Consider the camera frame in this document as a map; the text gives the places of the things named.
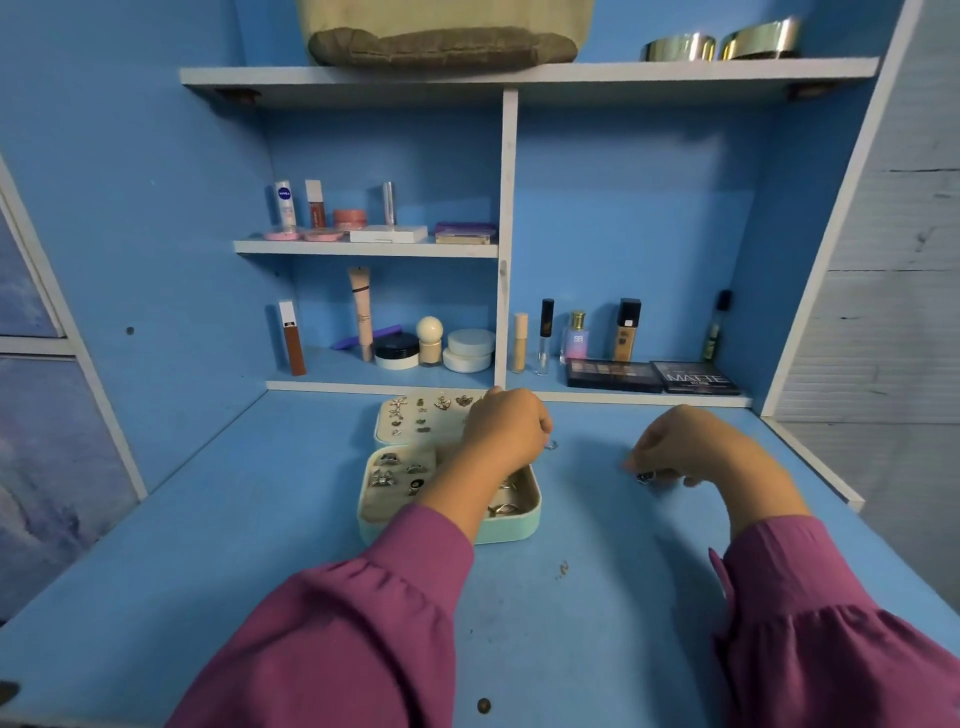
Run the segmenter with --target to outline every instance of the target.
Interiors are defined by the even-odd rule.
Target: gold container
[[[716,38],[704,33],[683,33],[658,38],[643,46],[641,61],[712,61]]]
[[[800,55],[799,17],[752,25],[723,39],[721,61],[789,59]]]

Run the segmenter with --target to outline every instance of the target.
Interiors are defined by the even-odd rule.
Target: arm
[[[710,560],[732,607],[715,643],[732,725],[957,723],[960,661],[874,603],[756,442],[681,406],[644,432],[627,465],[688,486],[712,481],[727,504],[732,542]]]
[[[170,728],[448,726],[453,612],[503,478],[543,449],[529,392],[473,405],[459,451],[355,559],[268,595],[197,676]]]

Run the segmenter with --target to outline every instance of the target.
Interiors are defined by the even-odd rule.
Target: magenta shirt
[[[715,639],[731,726],[960,728],[960,661],[880,609],[820,521],[754,524],[710,561],[731,608]],[[472,563],[453,523],[407,506],[361,556],[264,599],[168,728],[451,725]]]

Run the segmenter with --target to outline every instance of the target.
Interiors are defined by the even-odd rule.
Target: blue desk surface
[[[7,626],[0,718],[156,726],[290,573],[361,549],[376,396],[268,392]],[[480,546],[456,614],[458,726],[721,725],[712,487],[659,497],[617,464],[661,407],[550,406],[540,529]],[[867,589],[960,654],[960,618],[747,410]],[[477,700],[492,711],[481,716]]]

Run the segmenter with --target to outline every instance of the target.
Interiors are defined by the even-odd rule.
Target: mint green jewelry box
[[[396,512],[415,499],[417,489],[411,488],[417,485],[415,481],[428,483],[437,467],[456,451],[467,413],[478,396],[477,390],[440,392],[434,389],[414,391],[380,405],[373,436],[385,447],[376,450],[367,460],[357,502],[357,522],[365,544],[372,543]],[[443,403],[441,398],[450,403],[447,409],[437,406]],[[388,453],[395,455],[398,463],[384,462],[384,455]],[[407,473],[411,467],[426,472]],[[372,485],[376,471],[381,476],[390,473],[392,483]],[[519,541],[531,536],[540,525],[542,498],[533,468],[526,466],[507,482],[510,487],[497,490],[491,508],[508,505],[507,510],[514,506],[516,511],[500,514],[488,511],[477,534],[478,545]]]

